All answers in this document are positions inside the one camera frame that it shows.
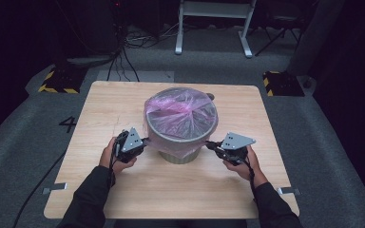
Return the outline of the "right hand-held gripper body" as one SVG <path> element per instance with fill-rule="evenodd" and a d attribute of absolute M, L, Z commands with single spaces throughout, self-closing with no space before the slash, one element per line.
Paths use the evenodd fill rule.
<path fill-rule="evenodd" d="M 244 163 L 248 151 L 246 146 L 255 143 L 256 140 L 233 132 L 228 132 L 222 140 L 221 147 L 227 154 L 226 157 L 219 157 L 231 164 L 237 166 Z"/>

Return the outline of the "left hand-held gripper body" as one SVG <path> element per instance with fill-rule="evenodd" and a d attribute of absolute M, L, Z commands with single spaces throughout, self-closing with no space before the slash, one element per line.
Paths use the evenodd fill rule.
<path fill-rule="evenodd" d="M 144 151 L 144 139 L 142 139 L 137 130 L 131 127 L 129 131 L 123 130 L 115 140 L 113 145 L 113 155 L 123 163 L 130 162 Z"/>

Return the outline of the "person's left hand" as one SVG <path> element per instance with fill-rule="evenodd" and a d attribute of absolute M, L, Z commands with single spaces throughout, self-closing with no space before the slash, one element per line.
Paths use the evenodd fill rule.
<path fill-rule="evenodd" d="M 110 166 L 110 156 L 112 154 L 112 149 L 113 149 L 113 145 L 116 141 L 116 138 L 113 137 L 108 145 L 104 148 L 103 153 L 101 155 L 99 164 L 103 167 L 108 168 Z M 121 161 L 116 161 L 113 165 L 112 165 L 112 169 L 113 169 L 113 173 L 114 175 L 120 174 L 123 170 L 132 167 L 135 162 L 136 162 L 136 158 L 132 159 L 131 161 L 129 161 L 128 163 L 123 163 Z"/>

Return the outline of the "person's right hand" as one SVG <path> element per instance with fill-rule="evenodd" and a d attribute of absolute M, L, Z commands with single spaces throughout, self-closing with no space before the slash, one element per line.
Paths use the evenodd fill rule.
<path fill-rule="evenodd" d="M 228 161 L 223 161 L 222 163 L 228 170 L 236 172 L 243 179 L 253 181 L 254 187 L 257 188 L 268 182 L 268 179 L 260 169 L 259 160 L 253 148 L 250 145 L 247 145 L 246 148 L 248 151 L 246 160 L 249 163 L 249 166 L 246 164 L 234 166 Z"/>

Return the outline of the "grey tape strip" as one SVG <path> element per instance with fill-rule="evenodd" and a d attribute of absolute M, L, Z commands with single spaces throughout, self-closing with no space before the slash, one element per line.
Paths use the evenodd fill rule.
<path fill-rule="evenodd" d="M 44 187 L 42 190 L 42 194 L 46 195 L 49 194 L 52 191 L 55 190 L 65 190 L 67 189 L 67 183 L 66 182 L 62 182 L 62 183 L 54 183 L 53 185 L 51 185 L 51 187 Z"/>
<path fill-rule="evenodd" d="M 280 195 L 284 194 L 294 194 L 295 196 L 301 195 L 301 191 L 298 188 L 293 187 L 279 187 L 277 191 Z"/>

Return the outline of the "dark equipment rack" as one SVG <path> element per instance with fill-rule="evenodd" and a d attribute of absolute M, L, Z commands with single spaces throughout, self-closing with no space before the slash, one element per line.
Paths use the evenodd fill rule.
<path fill-rule="evenodd" d="M 55 0 L 88 57 L 100 60 L 78 64 L 97 67 L 112 63 L 121 52 L 123 39 L 114 15 L 113 0 Z"/>

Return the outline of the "black tripod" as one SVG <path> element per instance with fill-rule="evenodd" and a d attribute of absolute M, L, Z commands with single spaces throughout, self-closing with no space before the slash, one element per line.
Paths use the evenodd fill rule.
<path fill-rule="evenodd" d="M 279 33 L 275 35 L 264 47 L 262 47 L 256 56 L 259 56 L 263 51 L 270 47 L 278 38 L 283 38 L 285 33 L 289 31 L 296 41 L 296 47 L 302 34 L 295 35 L 295 29 L 302 29 L 302 20 L 299 17 L 290 16 L 271 16 L 268 18 L 268 27 L 272 29 L 277 29 Z"/>

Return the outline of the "yellow-black striped base plate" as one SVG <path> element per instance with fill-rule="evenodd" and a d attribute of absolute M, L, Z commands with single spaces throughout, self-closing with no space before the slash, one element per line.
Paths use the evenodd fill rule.
<path fill-rule="evenodd" d="M 298 79 L 286 71 L 266 71 L 262 80 L 268 96 L 305 96 Z"/>
<path fill-rule="evenodd" d="M 39 92 L 78 94 L 86 77 L 86 68 L 72 68 L 68 70 L 53 67 L 48 73 Z"/>

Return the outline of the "white metal stand frame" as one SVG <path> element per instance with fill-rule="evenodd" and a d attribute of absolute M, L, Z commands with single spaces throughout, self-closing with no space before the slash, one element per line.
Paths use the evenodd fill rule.
<path fill-rule="evenodd" d="M 247 41 L 247 32 L 258 0 L 249 0 L 248 3 L 216 3 L 216 2 L 195 2 L 180 0 L 178 34 L 175 46 L 175 53 L 183 53 L 183 19 L 185 16 L 194 17 L 217 17 L 244 19 L 243 30 L 239 31 L 240 43 L 246 58 L 252 58 L 253 53 Z"/>

